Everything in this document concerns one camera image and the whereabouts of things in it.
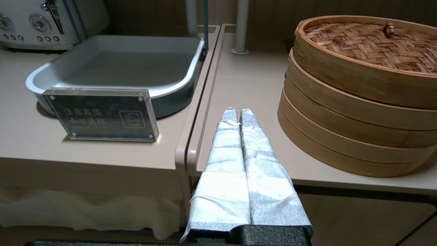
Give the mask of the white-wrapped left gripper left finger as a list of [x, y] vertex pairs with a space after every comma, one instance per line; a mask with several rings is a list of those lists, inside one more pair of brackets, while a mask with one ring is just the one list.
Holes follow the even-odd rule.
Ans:
[[229, 107], [217, 124], [206, 166], [190, 200], [190, 215], [181, 241], [186, 241], [195, 229], [229, 232], [250, 223], [240, 124], [236, 110]]

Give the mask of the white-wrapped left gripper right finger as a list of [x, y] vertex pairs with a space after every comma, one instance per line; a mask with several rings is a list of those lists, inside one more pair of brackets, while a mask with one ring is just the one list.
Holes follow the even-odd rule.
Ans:
[[311, 226], [288, 172], [250, 109], [242, 109], [240, 126], [251, 223]]

